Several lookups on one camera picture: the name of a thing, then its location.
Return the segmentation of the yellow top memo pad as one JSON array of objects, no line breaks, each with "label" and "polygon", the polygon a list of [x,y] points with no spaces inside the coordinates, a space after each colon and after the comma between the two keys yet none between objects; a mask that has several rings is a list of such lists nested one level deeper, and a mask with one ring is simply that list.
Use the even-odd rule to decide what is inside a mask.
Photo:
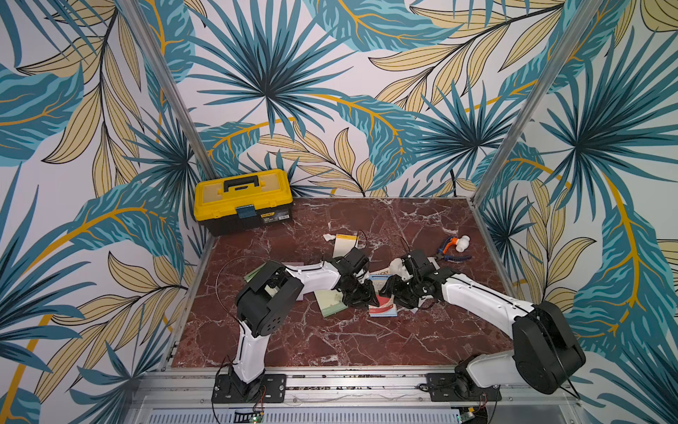
[{"label": "yellow top memo pad", "polygon": [[337,234],[334,239],[333,258],[348,254],[351,249],[357,246],[358,237],[353,235]]}]

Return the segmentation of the red apple memo pad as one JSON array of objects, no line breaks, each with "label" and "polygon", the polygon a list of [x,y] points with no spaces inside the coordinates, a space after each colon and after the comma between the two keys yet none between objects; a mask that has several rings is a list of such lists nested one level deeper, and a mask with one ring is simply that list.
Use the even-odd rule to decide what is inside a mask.
[{"label": "red apple memo pad", "polygon": [[394,303],[392,297],[383,297],[380,295],[381,289],[386,285],[386,282],[390,278],[390,275],[385,274],[372,274],[371,281],[374,285],[374,290],[376,293],[376,299],[378,305],[370,306],[368,309],[368,314],[372,318],[391,318],[397,317],[397,305]]}]

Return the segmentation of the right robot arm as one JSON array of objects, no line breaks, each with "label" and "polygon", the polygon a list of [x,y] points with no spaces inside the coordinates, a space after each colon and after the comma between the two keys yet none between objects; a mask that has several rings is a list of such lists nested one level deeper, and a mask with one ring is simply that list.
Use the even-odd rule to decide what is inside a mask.
[{"label": "right robot arm", "polygon": [[512,298],[464,273],[438,267],[419,250],[393,260],[388,275],[382,294],[400,307],[415,309],[428,298],[445,302],[475,314],[512,340],[508,351],[476,355],[456,366],[460,397],[515,384],[550,395],[586,363],[563,311],[549,301]]}]

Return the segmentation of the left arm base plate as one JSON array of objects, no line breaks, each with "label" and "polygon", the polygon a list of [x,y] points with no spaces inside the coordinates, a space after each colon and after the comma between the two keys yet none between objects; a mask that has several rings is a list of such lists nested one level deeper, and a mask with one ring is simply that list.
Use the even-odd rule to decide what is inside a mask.
[{"label": "left arm base plate", "polygon": [[264,374],[252,383],[243,383],[235,374],[221,374],[215,378],[211,401],[229,405],[253,404],[263,399],[264,404],[282,404],[286,383],[285,374]]}]

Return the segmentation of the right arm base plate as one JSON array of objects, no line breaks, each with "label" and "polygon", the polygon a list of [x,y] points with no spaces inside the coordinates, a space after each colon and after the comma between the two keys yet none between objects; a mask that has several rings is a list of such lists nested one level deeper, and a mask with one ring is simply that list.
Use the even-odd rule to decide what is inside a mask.
[{"label": "right arm base plate", "polygon": [[501,400],[498,388],[480,388],[460,373],[426,374],[418,389],[428,393],[432,402],[494,402]]}]

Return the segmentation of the green house lucky day pad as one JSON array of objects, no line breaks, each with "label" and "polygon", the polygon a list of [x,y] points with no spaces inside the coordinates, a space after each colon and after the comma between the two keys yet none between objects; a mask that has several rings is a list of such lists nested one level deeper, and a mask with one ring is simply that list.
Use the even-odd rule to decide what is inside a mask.
[{"label": "green house lucky day pad", "polygon": [[249,283],[260,271],[261,269],[265,266],[265,263],[262,265],[258,266],[256,269],[250,271],[248,274],[244,276],[245,282]]}]

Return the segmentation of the green red lucky memo pad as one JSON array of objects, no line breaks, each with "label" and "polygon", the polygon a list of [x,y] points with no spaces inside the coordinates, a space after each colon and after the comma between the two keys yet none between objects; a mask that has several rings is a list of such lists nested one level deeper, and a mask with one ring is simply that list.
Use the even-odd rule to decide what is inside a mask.
[{"label": "green red lucky memo pad", "polygon": [[343,295],[340,291],[322,290],[314,293],[321,314],[324,318],[343,312],[348,307],[343,302]]}]

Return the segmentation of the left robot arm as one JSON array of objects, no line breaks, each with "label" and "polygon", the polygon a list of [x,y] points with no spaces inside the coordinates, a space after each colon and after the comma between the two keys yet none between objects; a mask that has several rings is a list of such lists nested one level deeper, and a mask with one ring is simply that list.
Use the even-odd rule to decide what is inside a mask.
[{"label": "left robot arm", "polygon": [[356,247],[343,256],[311,265],[267,261],[236,298],[240,336],[230,378],[238,394],[250,399],[259,393],[270,336],[308,293],[338,291],[346,307],[377,307],[368,268],[368,257]]}]

